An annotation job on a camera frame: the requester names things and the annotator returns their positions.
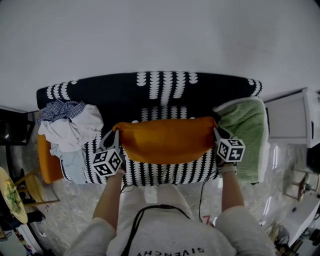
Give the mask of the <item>black white patterned sofa cover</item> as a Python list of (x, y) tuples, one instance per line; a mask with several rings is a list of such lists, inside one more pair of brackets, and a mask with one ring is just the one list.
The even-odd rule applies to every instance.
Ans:
[[(104, 127), (84, 144), (84, 184), (106, 184), (91, 161), (100, 141), (119, 122), (161, 119), (192, 119), (212, 116), (213, 108), (232, 100), (256, 97), (263, 89), (259, 80), (213, 73), (148, 71), (109, 74), (58, 83), (36, 92), (39, 109), (55, 100), (85, 102), (99, 109)], [(190, 184), (207, 177), (215, 179), (214, 150), (184, 164), (160, 165), (132, 161), (126, 153), (126, 185), (146, 186), (165, 183)]]

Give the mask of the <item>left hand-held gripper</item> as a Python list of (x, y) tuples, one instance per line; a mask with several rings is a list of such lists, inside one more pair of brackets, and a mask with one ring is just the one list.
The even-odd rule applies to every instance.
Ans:
[(101, 139), (100, 152), (94, 155), (92, 167), (100, 177), (113, 176), (118, 172), (122, 164), (120, 154), (116, 151), (120, 148), (119, 130), (110, 130)]

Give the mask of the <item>person's left forearm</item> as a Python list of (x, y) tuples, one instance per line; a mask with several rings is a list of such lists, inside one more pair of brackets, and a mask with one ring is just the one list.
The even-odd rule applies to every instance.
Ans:
[(119, 205), (122, 189), (122, 178), (125, 171), (120, 168), (115, 175), (108, 178), (106, 186), (94, 210), (92, 218), (101, 218), (116, 231), (119, 218)]

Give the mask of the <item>round yellow table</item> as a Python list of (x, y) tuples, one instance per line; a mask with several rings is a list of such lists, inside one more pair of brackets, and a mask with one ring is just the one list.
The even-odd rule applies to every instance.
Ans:
[(5, 190), (5, 181), (6, 180), (10, 180), (12, 181), (12, 179), (10, 178), (10, 176), (8, 175), (8, 173), (2, 168), (0, 167), (0, 191), (1, 191), (1, 194), (2, 194), (2, 197), (7, 205), (7, 207), (9, 208), (10, 210), (10, 213), (18, 220), (20, 221), (22, 224), (26, 224), (28, 222), (28, 215), (27, 215), (27, 212), (25, 210), (25, 206), (23, 205), (23, 201), (21, 199), (21, 197), (19, 196), (19, 199), (21, 199), (21, 202), (20, 202), (20, 207), (21, 207), (21, 211), (20, 213), (14, 213), (12, 211), (12, 208), (10, 206), (10, 203), (7, 201), (7, 199), (5, 198), (5, 193), (4, 193), (4, 190)]

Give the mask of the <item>green knitted blanket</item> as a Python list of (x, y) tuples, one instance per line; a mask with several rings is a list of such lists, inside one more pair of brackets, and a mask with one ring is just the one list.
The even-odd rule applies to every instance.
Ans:
[(264, 102), (257, 96), (240, 98), (214, 107), (213, 111), (220, 116), (218, 125), (244, 142), (245, 152), (238, 165), (239, 180), (252, 184), (262, 183), (270, 150)]

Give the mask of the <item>white cabinet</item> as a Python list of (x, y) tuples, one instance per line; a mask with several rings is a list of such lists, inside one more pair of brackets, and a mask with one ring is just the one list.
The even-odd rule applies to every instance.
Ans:
[(270, 143), (320, 144), (320, 90), (303, 88), (265, 102)]

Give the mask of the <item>black framed cabinet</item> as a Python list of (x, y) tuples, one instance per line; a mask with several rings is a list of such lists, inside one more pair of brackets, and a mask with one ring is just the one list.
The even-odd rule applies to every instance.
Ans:
[(0, 146), (27, 145), (34, 127), (27, 113), (0, 108)]

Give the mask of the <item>orange sofa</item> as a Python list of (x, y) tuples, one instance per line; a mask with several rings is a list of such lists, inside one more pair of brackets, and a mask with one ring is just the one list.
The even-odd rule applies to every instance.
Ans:
[(51, 143), (46, 140), (44, 135), (37, 135), (37, 148), (39, 167), (42, 178), (46, 184), (52, 184), (63, 178), (60, 159), (51, 155)]

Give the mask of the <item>person's white t-shirt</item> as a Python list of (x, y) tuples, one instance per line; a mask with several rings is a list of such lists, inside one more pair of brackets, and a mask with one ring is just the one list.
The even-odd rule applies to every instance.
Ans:
[(136, 234), (131, 227), (116, 233), (101, 218), (93, 219), (64, 256), (275, 256), (274, 243), (243, 206), (222, 212), (215, 227), (174, 210), (148, 209)]

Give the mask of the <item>small round wooden stool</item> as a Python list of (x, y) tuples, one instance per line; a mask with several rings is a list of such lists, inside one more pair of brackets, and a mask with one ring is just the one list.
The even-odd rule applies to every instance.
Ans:
[(34, 202), (24, 202), (23, 205), (25, 207), (37, 207), (41, 205), (49, 205), (60, 202), (57, 196), (55, 196), (55, 200), (45, 201), (44, 187), (37, 177), (37, 173), (39, 173), (40, 171), (41, 170), (39, 168), (34, 169), (33, 171), (27, 173), (16, 182), (14, 182), (18, 193), (27, 193), (34, 200)]

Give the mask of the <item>black round table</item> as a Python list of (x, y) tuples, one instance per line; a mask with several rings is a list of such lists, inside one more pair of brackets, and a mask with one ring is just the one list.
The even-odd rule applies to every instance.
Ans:
[(320, 174), (320, 146), (307, 150), (306, 165), (312, 172)]

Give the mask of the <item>metal frame wooden stool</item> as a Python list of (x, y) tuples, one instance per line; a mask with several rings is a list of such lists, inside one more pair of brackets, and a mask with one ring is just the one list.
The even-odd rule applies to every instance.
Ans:
[(283, 194), (296, 201), (301, 201), (307, 192), (317, 192), (319, 175), (306, 170), (293, 169), (292, 180)]

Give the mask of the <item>light blue cloth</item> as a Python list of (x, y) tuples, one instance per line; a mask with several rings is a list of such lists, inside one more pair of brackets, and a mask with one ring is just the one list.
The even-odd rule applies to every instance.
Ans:
[(64, 172), (76, 184), (85, 184), (85, 157), (82, 149), (72, 152), (62, 152), (57, 144), (51, 143), (50, 154), (62, 162)]

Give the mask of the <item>orange cushion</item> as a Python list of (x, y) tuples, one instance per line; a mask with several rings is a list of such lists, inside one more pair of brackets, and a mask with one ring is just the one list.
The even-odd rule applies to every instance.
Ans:
[(137, 123), (119, 122), (120, 143), (135, 162), (173, 165), (198, 160), (216, 145), (213, 117), (159, 119)]

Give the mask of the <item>pile of crumpled clothes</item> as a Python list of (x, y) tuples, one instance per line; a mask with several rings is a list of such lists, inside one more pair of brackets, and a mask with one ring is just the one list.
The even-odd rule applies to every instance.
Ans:
[(75, 152), (92, 141), (103, 126), (99, 109), (95, 105), (86, 104), (83, 111), (74, 118), (42, 121), (38, 134), (57, 145), (61, 152)]

